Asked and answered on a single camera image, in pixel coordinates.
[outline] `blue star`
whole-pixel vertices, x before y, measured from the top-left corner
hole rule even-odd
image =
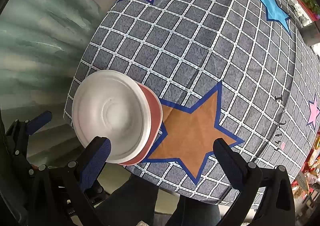
[[[291,17],[283,11],[275,0],[260,0],[266,7],[267,21],[276,21],[282,24],[285,31],[291,36],[287,20]]]
[[[222,81],[190,108],[160,99],[164,113],[162,134],[143,162],[178,162],[198,184],[217,138],[223,138],[230,147],[244,142],[219,125],[221,93]]]

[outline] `person's leg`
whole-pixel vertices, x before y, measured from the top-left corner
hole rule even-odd
[[[144,221],[152,226],[159,187],[134,174],[96,207],[107,226],[134,226]]]
[[[218,205],[180,195],[177,209],[166,226],[215,226],[221,219]]]

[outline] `curtain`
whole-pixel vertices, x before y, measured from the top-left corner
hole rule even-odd
[[[4,126],[7,129],[15,119],[30,120],[45,110],[53,112],[52,122],[30,137],[28,155],[34,163],[48,163],[80,147],[63,120],[63,107],[102,18],[93,0],[9,0],[0,15]]]

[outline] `tablecloth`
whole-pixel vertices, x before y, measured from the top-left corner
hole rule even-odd
[[[317,112],[319,60],[303,42],[301,20],[287,0],[275,1],[291,17],[288,30],[267,20],[261,0],[118,0],[81,59],[65,119],[72,125],[76,89],[97,70],[122,72],[186,108],[220,84],[219,126],[243,140],[233,151],[259,167],[283,164],[293,180],[319,126],[317,115],[307,124],[311,110]],[[231,205],[238,191],[214,155],[205,161],[196,183],[176,161],[126,169],[164,189]]]

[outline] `paper bowl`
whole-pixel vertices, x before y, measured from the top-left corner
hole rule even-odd
[[[130,77],[101,70],[88,76],[78,87],[72,105],[72,122],[81,144],[95,136],[111,141],[109,163],[123,163],[137,156],[151,130],[146,96]]]

